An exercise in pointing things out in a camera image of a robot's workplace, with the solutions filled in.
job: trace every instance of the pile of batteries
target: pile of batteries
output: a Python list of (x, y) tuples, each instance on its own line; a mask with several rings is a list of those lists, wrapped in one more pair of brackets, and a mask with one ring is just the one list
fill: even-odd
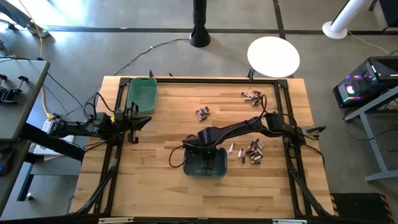
[(253, 101), (252, 105), (253, 106), (258, 106), (260, 105), (261, 102), (261, 92), (257, 90), (253, 90), (252, 93), (245, 93), (242, 92), (242, 96), (244, 96), (245, 101)]
[[(235, 147), (235, 143), (232, 143), (229, 152), (232, 152)], [(243, 148), (239, 151), (238, 157), (241, 158), (241, 162), (244, 164), (246, 160), (246, 156), (250, 158), (250, 163), (251, 164), (261, 164), (261, 159), (263, 158), (263, 153), (262, 149), (264, 148), (264, 144), (260, 141), (260, 139), (257, 139), (255, 141), (252, 141), (246, 150), (246, 152), (243, 152)]]
[(207, 119), (207, 115), (209, 114), (211, 114), (211, 112), (207, 106), (197, 109), (197, 116), (199, 118), (199, 121)]

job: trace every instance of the computer tower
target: computer tower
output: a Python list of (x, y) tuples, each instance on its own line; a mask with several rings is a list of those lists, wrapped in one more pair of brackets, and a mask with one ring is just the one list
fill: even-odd
[(369, 57), (347, 75), (333, 92), (340, 108), (369, 103), (398, 85), (398, 57)]

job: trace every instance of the gray floor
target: gray floor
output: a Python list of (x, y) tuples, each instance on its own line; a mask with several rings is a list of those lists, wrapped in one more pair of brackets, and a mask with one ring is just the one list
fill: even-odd
[[(285, 28), (292, 30), (320, 30), (324, 22), (333, 20), (345, 3), (344, 0), (279, 1)], [(18, 1), (11, 2), (20, 7)], [(37, 23), (42, 25), (192, 28), (190, 1), (184, 0), (24, 2)], [(207, 18), (209, 28), (277, 28), (272, 0), (209, 0)], [(374, 16), (366, 9), (358, 14), (349, 28), (380, 30)], [(0, 38), (18, 56), (38, 56), (38, 40), (28, 32), (13, 32), (4, 26), (0, 30)], [(250, 43), (265, 35), (269, 34), (212, 34), (211, 44), (204, 49), (193, 48), (187, 41), (164, 45), (141, 56), (121, 74), (147, 75), (151, 69), (154, 75), (167, 75), (170, 72), (175, 76), (243, 77), (250, 67), (246, 59)], [(103, 76), (114, 74), (137, 54), (161, 42), (187, 37), (188, 34), (169, 33), (52, 32), (52, 36), (44, 40), (43, 58), (51, 63), (50, 73), (84, 102), (100, 87)], [(390, 52), (398, 49), (397, 36), (367, 35), (360, 38)], [(374, 184), (365, 182), (364, 175), (379, 172), (376, 160), (368, 142), (357, 142), (348, 136), (341, 120), (343, 112), (337, 107), (331, 91), (365, 59), (383, 55), (384, 52), (353, 37), (331, 40), (324, 35), (288, 35), (287, 40), (300, 53), (301, 64), (295, 78), (305, 79), (313, 118), (316, 124), (327, 127), (322, 133), (320, 145), (325, 155), (325, 169), (331, 192), (380, 192), (387, 197), (397, 219), (397, 180)], [(46, 79), (45, 84), (63, 101), (68, 111), (78, 106), (53, 81)], [(38, 127), (45, 120), (40, 97), (29, 117), (29, 122)], [(47, 104), (51, 112), (65, 114), (50, 94), (47, 94)], [(83, 119), (81, 110), (72, 113), (69, 118)], [(374, 123), (378, 124), (380, 119), (374, 118)], [(389, 122), (389, 126), (378, 125), (375, 132), (394, 124), (396, 123)], [(349, 132), (357, 138), (365, 138), (360, 125), (350, 125)], [(386, 134), (379, 140), (394, 138), (395, 134)], [(398, 153), (386, 152), (391, 146), (396, 144), (381, 149), (387, 166), (397, 169), (394, 161), (398, 159)], [(0, 220), (65, 214), (77, 177), (37, 176), (30, 189), (35, 200), (16, 202), (27, 168), (28, 165), (25, 164)]]

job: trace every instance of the yellow cable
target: yellow cable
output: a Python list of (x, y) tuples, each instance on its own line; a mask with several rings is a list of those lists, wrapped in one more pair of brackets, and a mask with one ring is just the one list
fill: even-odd
[[(27, 14), (29, 15), (29, 17), (32, 19), (33, 21), (33, 25), (35, 25), (36, 31), (37, 31), (37, 35), (39, 36), (39, 40), (40, 40), (40, 58), (42, 57), (43, 54), (43, 39), (40, 36), (40, 30), (39, 27), (36, 25), (35, 20), (33, 19), (33, 17), (31, 16), (30, 12), (26, 9), (24, 3), (22, 3), (21, 0), (19, 0), (20, 4), (22, 5), (22, 7), (25, 9), (25, 11), (27, 12)], [(49, 113), (49, 111), (47, 110), (47, 106), (45, 105), (45, 93), (44, 93), (44, 89), (43, 87), (41, 87), (42, 90), (42, 104), (43, 104), (43, 109), (45, 114), (47, 115), (47, 119), (51, 119), (53, 118), (53, 115)]]

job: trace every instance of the wooden table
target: wooden table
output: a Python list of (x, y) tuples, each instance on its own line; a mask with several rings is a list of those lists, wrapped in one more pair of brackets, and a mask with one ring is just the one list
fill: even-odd
[[(119, 79), (105, 77), (103, 81), (101, 94), (111, 108), (116, 100)], [(304, 81), (290, 79), (288, 82), (298, 125), (313, 125)], [(277, 110), (272, 85), (158, 83), (152, 121), (137, 132), (140, 143), (124, 143), (112, 216), (293, 218), (282, 138), (251, 133), (225, 141), (221, 146), (229, 149), (235, 142), (236, 149), (229, 155), (227, 176), (221, 179), (188, 177), (182, 167), (169, 166), (171, 150), (181, 145), (188, 134), (196, 134), (207, 126), (222, 127), (258, 116), (261, 107), (245, 103), (241, 96), (242, 91), (252, 90), (267, 95), (267, 111)], [(208, 106), (212, 112), (203, 122), (199, 122), (195, 114), (201, 106)], [(110, 114), (101, 101), (97, 109)], [(239, 149), (246, 148), (257, 138), (265, 145), (261, 165), (248, 161), (242, 164), (238, 159)], [(308, 140), (307, 143), (318, 148), (315, 141)], [(98, 185), (105, 148), (101, 146), (86, 153), (71, 212), (79, 209)], [(183, 149), (175, 151), (173, 164), (181, 163), (183, 152)], [(321, 157), (304, 146), (302, 159), (308, 188), (325, 210), (333, 213)], [(104, 208), (107, 196), (106, 189), (101, 208)], [(299, 201), (304, 211), (301, 194)]]

